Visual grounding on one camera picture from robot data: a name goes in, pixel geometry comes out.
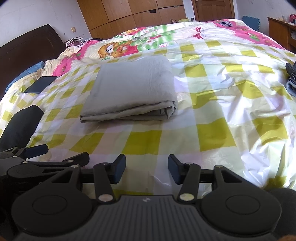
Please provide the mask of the blue pillow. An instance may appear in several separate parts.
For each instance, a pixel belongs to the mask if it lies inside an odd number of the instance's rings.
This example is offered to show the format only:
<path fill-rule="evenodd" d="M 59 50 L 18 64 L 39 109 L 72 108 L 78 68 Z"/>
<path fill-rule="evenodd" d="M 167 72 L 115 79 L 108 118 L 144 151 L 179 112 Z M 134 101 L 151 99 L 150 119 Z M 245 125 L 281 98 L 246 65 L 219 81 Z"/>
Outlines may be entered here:
<path fill-rule="evenodd" d="M 29 75 L 29 74 L 32 74 L 34 72 L 36 72 L 38 69 L 41 69 L 41 68 L 44 68 L 45 66 L 45 62 L 44 61 L 41 61 L 33 66 L 31 66 L 30 68 L 26 69 L 25 71 L 23 71 L 20 75 L 18 75 L 15 79 L 13 79 L 10 84 L 6 87 L 6 90 L 5 92 L 7 92 L 9 90 L 9 88 L 18 80 L 20 80 L 21 78 Z"/>

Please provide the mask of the dark wooden headboard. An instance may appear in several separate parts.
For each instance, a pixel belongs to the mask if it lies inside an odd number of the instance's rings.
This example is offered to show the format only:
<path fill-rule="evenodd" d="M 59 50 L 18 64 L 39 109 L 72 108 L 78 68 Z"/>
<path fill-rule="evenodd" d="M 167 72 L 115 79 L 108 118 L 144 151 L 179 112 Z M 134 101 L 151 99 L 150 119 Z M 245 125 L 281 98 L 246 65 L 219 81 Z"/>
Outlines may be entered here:
<path fill-rule="evenodd" d="M 48 24 L 31 30 L 1 47 L 1 97 L 8 84 L 29 67 L 56 59 L 66 49 Z"/>

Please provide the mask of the grey pants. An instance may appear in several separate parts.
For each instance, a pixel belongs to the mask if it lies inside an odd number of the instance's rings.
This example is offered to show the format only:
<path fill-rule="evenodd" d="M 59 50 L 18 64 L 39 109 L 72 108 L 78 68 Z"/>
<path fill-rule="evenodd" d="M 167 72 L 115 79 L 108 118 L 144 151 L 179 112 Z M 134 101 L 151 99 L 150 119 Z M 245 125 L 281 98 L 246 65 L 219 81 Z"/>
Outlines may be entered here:
<path fill-rule="evenodd" d="M 101 66 L 80 120 L 167 120 L 177 111 L 170 61 L 163 55 Z"/>

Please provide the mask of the dark blue notebook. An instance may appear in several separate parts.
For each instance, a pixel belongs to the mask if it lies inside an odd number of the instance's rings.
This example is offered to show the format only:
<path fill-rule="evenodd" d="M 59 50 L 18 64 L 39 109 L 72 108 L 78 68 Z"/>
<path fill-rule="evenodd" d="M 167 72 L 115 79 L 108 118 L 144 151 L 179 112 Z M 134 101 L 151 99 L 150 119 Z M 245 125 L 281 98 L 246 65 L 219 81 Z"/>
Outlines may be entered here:
<path fill-rule="evenodd" d="M 53 81 L 55 81 L 56 78 L 56 76 L 42 76 L 38 80 L 36 80 L 32 85 L 30 85 L 24 91 L 24 93 L 40 94 Z"/>

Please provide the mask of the yellow checkered plastic sheet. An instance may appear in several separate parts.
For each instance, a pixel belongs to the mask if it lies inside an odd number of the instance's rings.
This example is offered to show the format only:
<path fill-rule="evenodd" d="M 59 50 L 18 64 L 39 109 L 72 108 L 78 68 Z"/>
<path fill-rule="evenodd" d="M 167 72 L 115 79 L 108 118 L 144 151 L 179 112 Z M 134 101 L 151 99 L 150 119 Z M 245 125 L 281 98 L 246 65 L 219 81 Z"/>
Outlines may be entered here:
<path fill-rule="evenodd" d="M 42 94 L 26 94 L 33 77 L 15 83 L 1 100 L 1 129 L 30 105 L 44 114 L 31 146 L 47 144 L 42 161 L 81 152 L 89 167 L 123 153 L 127 166 L 116 194 L 176 194 L 167 170 L 174 154 L 210 169 L 223 165 L 266 189 L 295 189 L 295 98 L 284 86 L 290 51 L 234 41 L 181 41 L 117 62 L 165 55 L 171 62 L 177 113 L 166 121 L 82 123 L 79 114 L 104 64 L 89 58 L 59 77 Z"/>

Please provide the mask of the wooden desk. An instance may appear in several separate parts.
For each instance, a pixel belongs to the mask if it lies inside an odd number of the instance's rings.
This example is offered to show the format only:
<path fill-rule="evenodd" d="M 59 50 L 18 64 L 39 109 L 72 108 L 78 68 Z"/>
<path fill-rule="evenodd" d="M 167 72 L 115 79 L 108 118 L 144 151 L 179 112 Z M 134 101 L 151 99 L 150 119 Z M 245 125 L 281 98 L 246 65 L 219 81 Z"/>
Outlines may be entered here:
<path fill-rule="evenodd" d="M 268 35 L 285 49 L 295 53 L 295 24 L 268 17 Z"/>

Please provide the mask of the black folded garment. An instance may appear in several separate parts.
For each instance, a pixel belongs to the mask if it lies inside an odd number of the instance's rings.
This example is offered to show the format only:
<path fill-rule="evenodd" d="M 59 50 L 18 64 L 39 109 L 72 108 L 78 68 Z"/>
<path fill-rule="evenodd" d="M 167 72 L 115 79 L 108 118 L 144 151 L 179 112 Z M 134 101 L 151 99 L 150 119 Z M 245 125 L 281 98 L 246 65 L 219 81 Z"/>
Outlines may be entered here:
<path fill-rule="evenodd" d="M 36 131 L 44 112 L 36 105 L 21 109 L 13 115 L 1 136 L 1 152 L 24 148 Z"/>

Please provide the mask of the clutter beside headboard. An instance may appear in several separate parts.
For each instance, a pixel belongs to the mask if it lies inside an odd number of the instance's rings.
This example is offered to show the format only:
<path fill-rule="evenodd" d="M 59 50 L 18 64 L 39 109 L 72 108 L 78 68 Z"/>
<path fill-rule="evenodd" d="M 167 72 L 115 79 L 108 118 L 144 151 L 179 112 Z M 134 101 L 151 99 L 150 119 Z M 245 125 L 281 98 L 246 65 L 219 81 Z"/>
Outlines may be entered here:
<path fill-rule="evenodd" d="M 65 47 L 72 47 L 72 46 L 80 47 L 90 40 L 92 40 L 92 39 L 91 38 L 84 39 L 83 36 L 78 36 L 78 37 L 74 37 L 70 40 L 67 40 L 66 42 L 64 42 L 64 45 L 65 45 Z"/>

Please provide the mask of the blue foam mat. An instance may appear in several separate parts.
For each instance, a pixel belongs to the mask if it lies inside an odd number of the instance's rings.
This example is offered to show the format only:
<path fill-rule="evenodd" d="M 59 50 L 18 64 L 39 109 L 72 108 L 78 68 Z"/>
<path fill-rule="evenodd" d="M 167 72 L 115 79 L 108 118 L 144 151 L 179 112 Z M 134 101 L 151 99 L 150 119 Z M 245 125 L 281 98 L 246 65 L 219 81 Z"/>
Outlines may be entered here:
<path fill-rule="evenodd" d="M 256 30 L 256 31 L 260 31 L 260 19 L 258 18 L 254 18 L 251 16 L 242 16 L 242 21 L 248 25 L 248 27 Z"/>

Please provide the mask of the brown wooden door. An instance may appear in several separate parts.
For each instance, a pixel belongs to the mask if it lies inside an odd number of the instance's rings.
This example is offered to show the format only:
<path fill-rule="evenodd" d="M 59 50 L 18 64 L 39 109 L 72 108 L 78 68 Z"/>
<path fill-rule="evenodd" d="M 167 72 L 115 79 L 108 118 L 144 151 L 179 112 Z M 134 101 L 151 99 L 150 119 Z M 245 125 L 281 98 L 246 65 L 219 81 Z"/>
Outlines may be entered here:
<path fill-rule="evenodd" d="M 195 19 L 200 22 L 235 18 L 232 0 L 191 0 Z"/>

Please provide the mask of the floral cartoon quilt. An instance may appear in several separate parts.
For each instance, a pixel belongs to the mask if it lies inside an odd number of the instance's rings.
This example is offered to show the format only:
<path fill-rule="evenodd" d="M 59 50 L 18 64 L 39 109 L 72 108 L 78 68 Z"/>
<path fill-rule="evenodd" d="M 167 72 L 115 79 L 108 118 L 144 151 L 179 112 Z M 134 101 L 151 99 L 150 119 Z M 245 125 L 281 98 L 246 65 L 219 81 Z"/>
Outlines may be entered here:
<path fill-rule="evenodd" d="M 74 67 L 75 61 L 100 61 L 123 57 L 142 51 L 168 47 L 180 41 L 229 41 L 259 44 L 281 49 L 271 37 L 235 19 L 208 22 L 180 22 L 167 25 L 137 27 L 107 40 L 90 39 L 80 46 L 67 47 L 54 60 L 53 76 L 62 76 Z"/>

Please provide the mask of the wooden wardrobe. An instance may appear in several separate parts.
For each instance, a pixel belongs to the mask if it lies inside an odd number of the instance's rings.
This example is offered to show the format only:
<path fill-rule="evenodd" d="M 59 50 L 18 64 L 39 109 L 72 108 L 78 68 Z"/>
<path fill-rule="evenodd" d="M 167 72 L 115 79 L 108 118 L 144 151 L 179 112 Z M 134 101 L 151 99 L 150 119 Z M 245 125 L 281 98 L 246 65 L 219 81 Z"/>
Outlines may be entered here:
<path fill-rule="evenodd" d="M 186 18 L 182 1 L 80 0 L 78 4 L 91 37 L 104 40 Z"/>

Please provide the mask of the dark clothes pile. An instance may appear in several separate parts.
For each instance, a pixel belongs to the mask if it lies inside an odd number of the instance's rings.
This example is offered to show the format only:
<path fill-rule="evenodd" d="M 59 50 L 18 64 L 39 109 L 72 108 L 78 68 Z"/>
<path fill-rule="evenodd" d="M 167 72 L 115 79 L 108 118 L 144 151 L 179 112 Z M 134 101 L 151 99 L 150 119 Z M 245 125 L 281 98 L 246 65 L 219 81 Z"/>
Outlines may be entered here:
<path fill-rule="evenodd" d="M 285 65 L 286 71 L 288 73 L 288 80 L 286 82 L 286 89 L 290 95 L 296 97 L 296 68 L 295 63 L 292 65 L 287 63 Z"/>

